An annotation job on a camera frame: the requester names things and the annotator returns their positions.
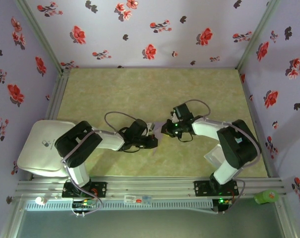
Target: lavender wall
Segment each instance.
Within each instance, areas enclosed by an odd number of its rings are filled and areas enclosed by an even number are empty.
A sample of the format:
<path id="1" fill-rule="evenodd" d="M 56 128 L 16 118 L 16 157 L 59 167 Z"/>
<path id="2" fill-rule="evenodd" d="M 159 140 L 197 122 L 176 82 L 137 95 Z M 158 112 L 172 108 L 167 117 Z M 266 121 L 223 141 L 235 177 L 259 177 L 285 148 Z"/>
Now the lavender wall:
<path id="1" fill-rule="evenodd" d="M 300 0 L 281 1 L 241 74 L 300 227 Z"/>
<path id="2" fill-rule="evenodd" d="M 269 0 L 26 0 L 63 68 L 235 67 Z"/>
<path id="3" fill-rule="evenodd" d="M 15 3 L 0 1 L 0 233 L 17 182 L 28 175 L 15 162 L 45 116 L 57 75 Z"/>

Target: robotic arm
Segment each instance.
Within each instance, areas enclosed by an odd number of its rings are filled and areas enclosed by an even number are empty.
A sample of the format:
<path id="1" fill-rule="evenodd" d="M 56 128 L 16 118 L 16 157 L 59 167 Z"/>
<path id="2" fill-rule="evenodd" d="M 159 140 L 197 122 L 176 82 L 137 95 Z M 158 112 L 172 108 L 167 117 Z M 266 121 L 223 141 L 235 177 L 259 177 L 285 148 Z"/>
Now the robotic arm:
<path id="1" fill-rule="evenodd" d="M 149 135 L 153 125 L 137 119 L 130 127 L 124 127 L 118 132 L 108 132 L 93 128 L 88 122 L 82 121 L 55 142 L 55 147 L 62 162 L 73 182 L 79 187 L 89 191 L 90 178 L 84 162 L 95 149 L 111 149 L 133 153 L 128 151 L 132 146 L 140 149 L 152 149 L 157 147 L 158 140 Z"/>
<path id="2" fill-rule="evenodd" d="M 185 103 L 175 107 L 171 116 L 172 119 L 162 126 L 163 134 L 177 137 L 181 142 L 185 132 L 191 137 L 203 135 L 220 141 L 225 161 L 210 176 L 210 186 L 214 191 L 231 181 L 247 162 L 261 153 L 260 146 L 243 120 L 227 123 L 209 120 L 204 116 L 194 117 Z"/>

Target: bracket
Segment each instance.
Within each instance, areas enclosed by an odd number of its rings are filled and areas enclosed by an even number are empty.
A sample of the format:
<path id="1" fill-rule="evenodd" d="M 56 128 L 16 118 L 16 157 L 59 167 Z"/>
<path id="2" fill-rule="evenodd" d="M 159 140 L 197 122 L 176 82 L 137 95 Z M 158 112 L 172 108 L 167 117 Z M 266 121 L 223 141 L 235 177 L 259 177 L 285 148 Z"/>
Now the bracket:
<path id="1" fill-rule="evenodd" d="M 107 183 L 106 182 L 90 182 L 89 185 L 84 186 L 83 189 L 97 195 L 100 198 L 106 197 Z M 61 194 L 62 198 L 90 198 L 86 193 L 79 191 L 72 185 L 71 182 L 64 183 L 64 187 Z"/>
<path id="2" fill-rule="evenodd" d="M 194 181 L 194 190 L 196 197 L 211 197 L 211 196 L 238 196 L 239 190 L 237 182 L 234 180 L 222 185 L 217 192 L 215 192 L 210 184 L 209 180 L 204 181 Z"/>

